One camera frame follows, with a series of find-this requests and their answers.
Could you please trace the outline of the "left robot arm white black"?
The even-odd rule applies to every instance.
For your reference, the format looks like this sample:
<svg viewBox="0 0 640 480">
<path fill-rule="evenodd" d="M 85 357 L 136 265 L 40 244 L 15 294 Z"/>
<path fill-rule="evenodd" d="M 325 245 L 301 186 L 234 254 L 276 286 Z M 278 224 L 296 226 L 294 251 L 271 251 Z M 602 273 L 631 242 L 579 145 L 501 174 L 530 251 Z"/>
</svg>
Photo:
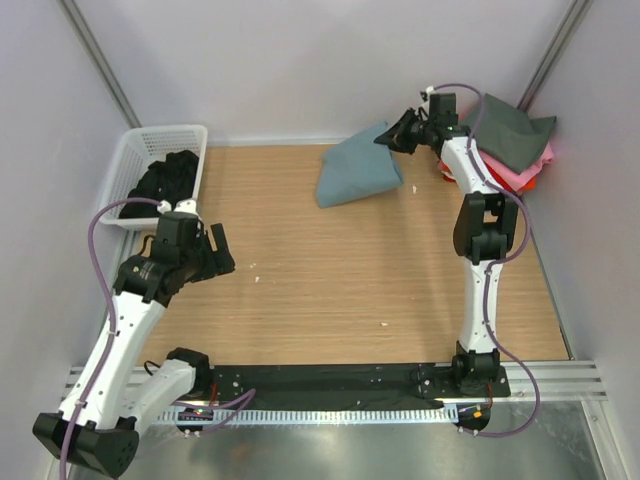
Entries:
<svg viewBox="0 0 640 480">
<path fill-rule="evenodd" d="M 187 212 L 160 216 L 149 253 L 124 261 L 107 290 L 109 318 L 80 378 L 56 412 L 41 413 L 34 422 L 34 436 L 62 467 L 73 464 L 120 477 L 144 432 L 166 407 L 210 392 L 208 356 L 183 347 L 170 351 L 159 370 L 132 393 L 126 385 L 172 298 L 188 283 L 234 269 L 222 224 L 206 227 Z"/>
</svg>

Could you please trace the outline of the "light blue t shirt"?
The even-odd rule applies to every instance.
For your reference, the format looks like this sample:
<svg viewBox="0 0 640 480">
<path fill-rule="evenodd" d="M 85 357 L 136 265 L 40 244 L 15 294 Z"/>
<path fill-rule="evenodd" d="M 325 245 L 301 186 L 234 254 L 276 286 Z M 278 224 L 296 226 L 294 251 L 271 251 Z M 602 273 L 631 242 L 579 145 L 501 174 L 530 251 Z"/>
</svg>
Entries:
<svg viewBox="0 0 640 480">
<path fill-rule="evenodd" d="M 391 151 L 375 139 L 388 130 L 374 124 L 329 148 L 322 155 L 315 200 L 330 208 L 395 189 L 404 183 Z"/>
</svg>

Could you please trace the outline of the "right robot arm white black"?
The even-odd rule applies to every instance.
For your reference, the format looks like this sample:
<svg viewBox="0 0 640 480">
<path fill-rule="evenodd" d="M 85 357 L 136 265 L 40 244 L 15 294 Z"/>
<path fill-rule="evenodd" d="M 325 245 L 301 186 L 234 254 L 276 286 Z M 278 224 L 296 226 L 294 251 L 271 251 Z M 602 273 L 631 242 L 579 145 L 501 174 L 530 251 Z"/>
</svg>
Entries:
<svg viewBox="0 0 640 480">
<path fill-rule="evenodd" d="M 420 371 L 420 393 L 426 398 L 480 397 L 500 382 L 498 285 L 502 262 L 513 247 L 518 206 L 482 162 L 472 130 L 459 123 L 456 95 L 430 87 L 421 97 L 419 108 L 408 109 L 375 139 L 398 153 L 430 147 L 463 193 L 453 230 L 454 250 L 465 271 L 463 327 L 451 364 Z"/>
</svg>

